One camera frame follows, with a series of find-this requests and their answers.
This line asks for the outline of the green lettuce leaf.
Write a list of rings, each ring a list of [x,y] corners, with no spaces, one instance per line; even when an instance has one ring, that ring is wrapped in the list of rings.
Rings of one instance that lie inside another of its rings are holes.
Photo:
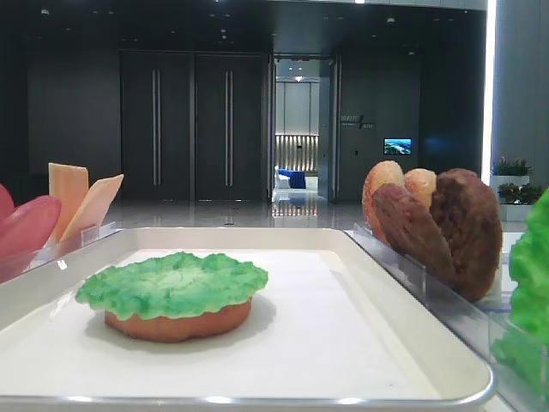
[[[548,346],[548,194],[535,203],[527,230],[510,248],[511,322]]]
[[[121,320],[194,318],[245,303],[267,282],[268,272],[250,261],[180,251],[109,266],[86,279],[75,300]]]

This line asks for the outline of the brown meat patty front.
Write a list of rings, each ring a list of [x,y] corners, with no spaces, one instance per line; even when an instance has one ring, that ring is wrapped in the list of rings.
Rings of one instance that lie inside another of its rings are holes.
[[[449,245],[427,208],[405,188],[387,183],[373,194],[372,205],[393,250],[423,264],[440,282],[456,281]]]

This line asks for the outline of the brown meat patty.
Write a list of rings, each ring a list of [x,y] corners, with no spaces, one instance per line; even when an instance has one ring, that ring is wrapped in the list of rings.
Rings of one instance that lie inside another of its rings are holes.
[[[494,283],[503,242],[494,191],[475,172],[453,168],[437,176],[430,212],[450,249],[453,289],[469,301],[483,299]]]
[[[427,208],[405,188],[387,183],[373,194],[372,205],[393,250],[423,264],[440,282],[456,281],[449,245]]]

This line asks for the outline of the bread slice inner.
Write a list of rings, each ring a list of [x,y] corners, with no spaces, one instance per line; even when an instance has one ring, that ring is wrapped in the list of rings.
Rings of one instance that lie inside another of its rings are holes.
[[[437,175],[428,169],[414,168],[404,174],[406,189],[427,209],[431,207],[432,193],[436,190]]]

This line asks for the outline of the bread slice on tray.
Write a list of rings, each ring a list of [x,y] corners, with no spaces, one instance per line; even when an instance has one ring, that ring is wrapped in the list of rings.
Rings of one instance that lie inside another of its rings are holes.
[[[216,336],[239,327],[250,313],[252,299],[224,306],[218,312],[205,312],[190,318],[160,316],[142,319],[132,315],[121,320],[113,312],[105,312],[105,323],[135,339],[150,342],[182,342],[193,338]]]

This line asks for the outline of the cheese slice front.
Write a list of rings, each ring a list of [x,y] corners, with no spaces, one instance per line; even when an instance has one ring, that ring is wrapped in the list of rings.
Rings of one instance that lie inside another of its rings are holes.
[[[123,174],[98,179],[88,190],[60,241],[65,241],[90,227],[99,226],[117,195],[123,179]]]

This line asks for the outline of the cheese slice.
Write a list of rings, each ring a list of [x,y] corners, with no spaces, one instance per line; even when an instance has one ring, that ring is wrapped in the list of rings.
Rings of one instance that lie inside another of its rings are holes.
[[[88,190],[60,241],[65,241],[90,227],[99,226],[117,195],[123,179],[123,174],[98,179]]]
[[[87,195],[88,169],[50,162],[48,172],[49,195],[61,201],[61,213],[50,237],[50,243],[55,244],[62,238]]]

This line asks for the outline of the brown meat patty rear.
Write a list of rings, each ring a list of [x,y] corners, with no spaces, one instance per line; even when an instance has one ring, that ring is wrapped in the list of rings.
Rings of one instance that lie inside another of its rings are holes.
[[[483,299],[494,283],[503,242],[494,191],[475,172],[453,168],[437,176],[430,212],[450,249],[453,289],[469,301]]]

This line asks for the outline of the cheese slice rear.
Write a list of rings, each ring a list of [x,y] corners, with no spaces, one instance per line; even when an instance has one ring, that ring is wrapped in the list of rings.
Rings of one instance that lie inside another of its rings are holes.
[[[87,195],[88,169],[50,162],[48,172],[49,195],[61,201],[61,213],[50,237],[50,243],[55,244],[62,238]]]

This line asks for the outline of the red tomato slice edge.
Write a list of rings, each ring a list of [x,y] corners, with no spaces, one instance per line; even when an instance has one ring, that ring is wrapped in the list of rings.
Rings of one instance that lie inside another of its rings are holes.
[[[9,191],[0,185],[0,221],[10,216],[15,210],[14,201]]]

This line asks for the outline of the green lettuce leaf in holder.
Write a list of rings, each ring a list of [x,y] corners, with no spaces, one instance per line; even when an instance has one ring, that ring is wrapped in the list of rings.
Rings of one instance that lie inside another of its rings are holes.
[[[511,322],[548,346],[548,194],[535,203],[527,230],[510,248]]]

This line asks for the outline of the clear acrylic lettuce holder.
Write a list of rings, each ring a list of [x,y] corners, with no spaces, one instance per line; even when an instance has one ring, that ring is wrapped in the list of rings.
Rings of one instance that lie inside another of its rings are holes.
[[[494,367],[499,396],[516,411],[548,410],[548,346],[514,325],[510,304],[483,300],[481,353]]]

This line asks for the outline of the blue sofa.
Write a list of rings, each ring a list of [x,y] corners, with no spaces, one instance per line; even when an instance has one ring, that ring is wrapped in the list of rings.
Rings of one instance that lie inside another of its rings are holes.
[[[289,178],[289,185],[292,189],[306,188],[305,171],[279,168],[278,173],[280,176]]]

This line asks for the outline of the white rectangular tray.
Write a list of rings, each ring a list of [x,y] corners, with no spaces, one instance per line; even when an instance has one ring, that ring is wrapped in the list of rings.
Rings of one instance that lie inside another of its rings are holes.
[[[222,335],[145,342],[75,300],[111,266],[223,252],[268,272]],[[1,286],[4,411],[479,411],[491,367],[349,235],[136,228]]]

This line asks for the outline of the clear acrylic patty holder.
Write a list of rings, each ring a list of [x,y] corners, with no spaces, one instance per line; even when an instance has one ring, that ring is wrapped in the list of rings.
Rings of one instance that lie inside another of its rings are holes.
[[[510,293],[502,290],[500,271],[487,295],[471,302],[432,276],[423,264],[408,255],[402,256],[378,240],[366,225],[356,223],[348,233],[408,292],[434,312],[449,318],[483,315],[507,318],[510,315]]]

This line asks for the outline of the potted plants planter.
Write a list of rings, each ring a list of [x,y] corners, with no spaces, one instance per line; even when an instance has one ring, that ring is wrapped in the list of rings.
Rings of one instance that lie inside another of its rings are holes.
[[[526,159],[504,156],[492,163],[491,188],[500,203],[503,221],[523,222],[545,188],[530,182],[533,168]]]

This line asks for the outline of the clear acrylic left holder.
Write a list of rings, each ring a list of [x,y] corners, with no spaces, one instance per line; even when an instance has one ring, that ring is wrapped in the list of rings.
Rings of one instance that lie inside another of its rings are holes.
[[[1,259],[1,283],[7,282],[42,264],[59,260],[86,245],[120,231],[115,221],[104,226],[89,227],[71,238],[47,245],[36,251],[25,251]]]

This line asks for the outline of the wall display screen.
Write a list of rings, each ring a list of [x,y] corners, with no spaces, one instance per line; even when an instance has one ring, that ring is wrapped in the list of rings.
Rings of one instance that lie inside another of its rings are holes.
[[[383,153],[385,155],[410,155],[412,153],[412,140],[410,138],[385,138],[383,140]]]

